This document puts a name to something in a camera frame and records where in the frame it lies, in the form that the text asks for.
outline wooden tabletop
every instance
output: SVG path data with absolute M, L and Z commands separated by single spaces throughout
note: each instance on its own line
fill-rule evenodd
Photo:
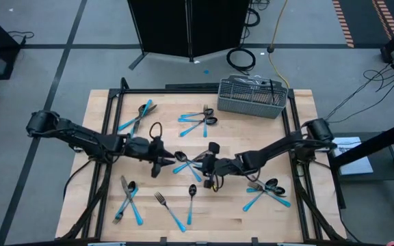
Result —
M 315 119 L 317 112 L 312 92 L 310 90 L 295 90 L 294 92 L 300 123 Z M 107 90 L 91 91 L 83 121 L 84 127 L 101 131 L 107 93 Z M 271 120 L 218 111 L 216 110 L 216 94 L 126 94 L 120 124 L 136 117 L 138 107 L 145 104 L 148 99 L 152 99 L 157 108 L 141 121 L 137 136 L 149 138 L 149 128 L 154 122 L 159 121 L 163 126 L 162 139 L 166 150 L 170 152 L 182 150 L 189 158 L 194 158 L 197 154 L 207 150 L 210 141 L 221 146 L 219 158 L 232 159 L 235 153 L 259 150 L 285 136 L 281 116 Z M 185 137 L 179 137 L 180 132 L 192 125 L 191 123 L 177 122 L 180 114 L 199 112 L 204 104 L 215 109 L 218 124 L 208 126 L 208 137 L 206 138 L 202 136 L 202 126 L 198 126 Z M 289 109 L 288 104 L 287 110 L 291 120 Z M 70 118 L 70 115 L 62 115 L 62 117 Z M 293 130 L 292 120 L 290 124 L 291 130 Z M 328 163 L 325 154 L 317 153 L 316 155 L 318 161 Z M 76 154 L 72 172 L 86 161 L 87 156 L 84 153 Z M 163 167 L 157 178 L 151 178 L 151 164 L 125 156 L 121 157 L 112 168 L 101 240 L 157 242 L 160 237 L 166 236 L 169 242 L 250 242 L 252 237 L 258 237 L 259 242 L 262 243 L 302 242 L 287 154 L 268 161 L 261 170 L 260 179 L 265 182 L 270 178 L 277 178 L 278 185 L 287 191 L 286 199 L 291 202 L 291 208 L 263 195 L 248 212 L 244 212 L 243 206 L 256 196 L 256 193 L 246 193 L 248 182 L 246 178 L 226 176 L 223 188 L 215 193 L 210 189 L 203 188 L 202 182 L 197 182 L 188 168 L 178 174 L 173 174 L 172 170 L 181 164 Z M 56 236 L 65 234 L 86 207 L 93 169 L 94 165 L 88 166 L 77 174 L 69 184 Z M 330 170 L 312 164 L 310 172 L 318 209 L 330 225 L 345 237 Z M 144 220 L 144 224 L 141 226 L 136 224 L 130 206 L 125 210 L 120 223 L 116 225 L 112 223 L 116 211 L 125 199 L 120 183 L 121 175 L 124 175 L 128 182 L 130 180 L 136 181 L 139 187 L 134 201 Z M 194 196 L 193 220 L 192 225 L 186 225 L 190 201 L 188 188 L 193 183 L 197 186 L 197 194 Z M 185 233 L 179 230 L 166 208 L 155 199 L 153 194 L 157 191 L 163 194 L 168 206 L 186 226 Z M 306 206 L 305 211 L 309 234 L 311 238 L 314 238 L 311 214 Z M 94 234 L 96 217 L 97 211 L 94 211 L 90 236 Z

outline white paper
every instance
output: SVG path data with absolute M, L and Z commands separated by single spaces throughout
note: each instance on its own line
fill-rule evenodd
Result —
M 340 154 L 343 154 L 351 148 L 361 144 L 359 137 L 337 137 L 333 140 L 333 142 L 337 144 L 337 148 L 333 150 L 334 156 L 339 156 Z M 373 169 L 367 157 L 363 157 L 359 160 L 340 167 L 341 175 L 371 173 L 373 173 Z

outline wire mesh basket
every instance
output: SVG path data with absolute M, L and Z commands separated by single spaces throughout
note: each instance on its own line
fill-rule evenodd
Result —
M 275 119 L 287 104 L 287 94 L 281 82 L 231 75 L 220 81 L 217 109 Z

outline yellow cable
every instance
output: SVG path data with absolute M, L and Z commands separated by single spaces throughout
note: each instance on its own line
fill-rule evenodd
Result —
M 287 5 L 288 0 L 285 0 L 284 2 L 284 6 L 282 6 L 282 9 L 280 10 L 279 13 L 279 17 L 278 17 L 278 21 L 276 21 L 276 27 L 274 28 L 274 33 L 273 33 L 273 39 L 272 39 L 272 43 L 270 44 L 270 49 L 273 49 L 274 46 L 274 40 L 276 38 L 276 32 L 278 31 L 278 26 L 279 26 L 279 21 L 280 21 L 280 17 L 282 16 L 282 13 L 284 12 L 285 6 Z M 275 65 L 272 62 L 272 58 L 270 57 L 270 53 L 268 53 L 268 59 L 270 60 L 270 64 L 273 66 L 274 71 L 276 72 L 276 74 L 285 82 L 285 84 L 287 85 L 288 88 L 290 88 L 290 84 L 288 83 L 288 80 L 286 80 L 278 71 L 278 69 L 275 67 Z

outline floor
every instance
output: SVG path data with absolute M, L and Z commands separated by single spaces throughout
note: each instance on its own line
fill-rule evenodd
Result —
M 271 40 L 282 4 L 273 0 L 268 9 L 260 11 L 261 24 L 250 29 L 246 44 Z M 35 144 L 25 132 L 31 112 L 47 106 L 80 124 L 90 90 L 118 87 L 121 77 L 130 88 L 163 88 L 168 83 L 218 82 L 237 73 L 226 63 L 227 51 L 198 57 L 198 64 L 149 54 L 135 70 L 129 70 L 140 55 L 138 49 L 70 50 L 58 45 L 137 44 L 129 7 L 123 0 L 0 0 L 0 25 L 6 31 L 33 31 L 35 37 L 28 44 L 55 44 L 23 49 L 11 79 L 0 81 L 0 227 L 27 153 Z M 290 0 L 276 43 L 295 44 L 281 45 L 284 48 L 275 51 L 274 62 L 293 88 L 313 91 L 320 117 L 327 116 L 365 82 L 363 71 L 384 66 L 378 49 L 345 46 L 331 0 Z M 267 56 L 261 54 L 265 49 L 250 50 L 257 57 L 252 74 L 277 79 Z M 241 64 L 249 57 L 236 54 L 233 59 Z M 379 82 L 370 83 L 332 119 L 344 118 L 380 100 L 385 91 L 375 93 L 379 86 Z M 376 132 L 392 126 L 394 89 L 377 107 L 331 128 L 334 132 Z M 60 141 L 40 141 L 5 244 L 53 239 L 73 156 Z M 343 220 L 360 240 L 394 240 L 394 182 L 346 184 L 343 192 L 347 204 L 341 211 Z

